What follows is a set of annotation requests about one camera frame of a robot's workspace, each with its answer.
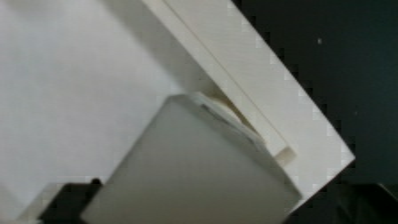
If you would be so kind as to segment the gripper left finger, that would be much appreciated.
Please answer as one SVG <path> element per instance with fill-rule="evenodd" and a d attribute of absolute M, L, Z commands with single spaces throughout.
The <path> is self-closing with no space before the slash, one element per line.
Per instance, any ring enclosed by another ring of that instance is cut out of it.
<path fill-rule="evenodd" d="M 87 224 L 81 213 L 103 187 L 94 178 L 89 183 L 65 183 L 37 217 L 41 224 Z"/>

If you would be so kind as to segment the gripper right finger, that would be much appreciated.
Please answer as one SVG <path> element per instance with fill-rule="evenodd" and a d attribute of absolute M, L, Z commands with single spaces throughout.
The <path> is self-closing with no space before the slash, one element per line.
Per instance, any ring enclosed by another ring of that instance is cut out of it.
<path fill-rule="evenodd" d="M 398 187 L 330 184 L 282 224 L 398 224 Z"/>

